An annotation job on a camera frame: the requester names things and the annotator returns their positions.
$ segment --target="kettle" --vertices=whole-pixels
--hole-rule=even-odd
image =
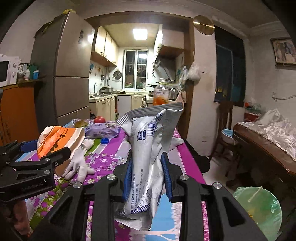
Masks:
[[[175,88],[170,88],[168,90],[168,98],[170,100],[176,100],[178,96],[177,90]]]

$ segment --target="range hood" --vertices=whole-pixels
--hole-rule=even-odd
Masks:
[[[175,81],[176,79],[176,64],[175,60],[167,59],[163,57],[157,57],[155,63],[153,64],[153,68],[157,72],[160,78],[170,79],[171,81]]]

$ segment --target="refrigerator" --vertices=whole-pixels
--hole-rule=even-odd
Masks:
[[[94,28],[73,12],[56,17],[35,35],[31,63],[38,66],[34,89],[39,132],[71,119],[89,119],[89,64]]]

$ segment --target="framed picture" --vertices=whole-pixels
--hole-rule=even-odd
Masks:
[[[291,38],[271,39],[276,65],[296,66],[296,49]]]

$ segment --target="chair back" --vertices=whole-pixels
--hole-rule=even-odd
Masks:
[[[231,129],[232,110],[233,110],[232,101],[221,101],[219,105],[218,135],[221,134],[221,131],[223,129]]]

